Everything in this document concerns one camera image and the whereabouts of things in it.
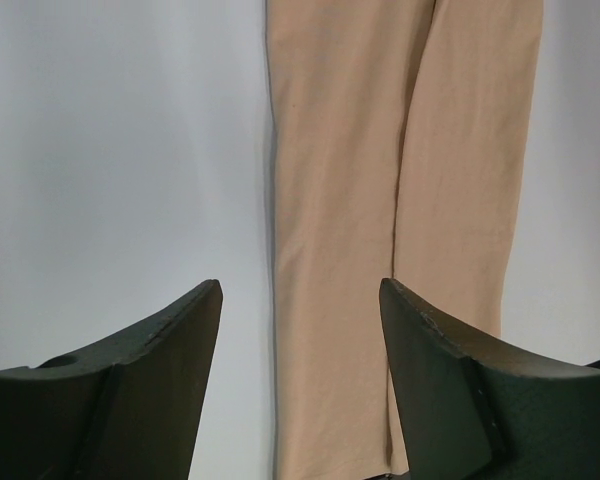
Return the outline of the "beige t shirt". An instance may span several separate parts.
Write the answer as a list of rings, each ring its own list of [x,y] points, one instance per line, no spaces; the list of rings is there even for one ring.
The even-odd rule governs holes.
[[[378,288],[500,332],[540,1],[271,1],[280,479],[403,473]]]

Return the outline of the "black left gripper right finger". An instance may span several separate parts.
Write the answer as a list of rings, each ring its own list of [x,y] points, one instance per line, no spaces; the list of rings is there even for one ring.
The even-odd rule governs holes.
[[[600,480],[600,360],[513,346],[394,279],[379,301],[411,478]]]

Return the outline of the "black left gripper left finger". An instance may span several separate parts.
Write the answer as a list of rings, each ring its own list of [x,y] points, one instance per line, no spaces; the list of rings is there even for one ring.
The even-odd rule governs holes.
[[[187,478],[222,302],[207,280],[97,342],[0,370],[0,479]]]

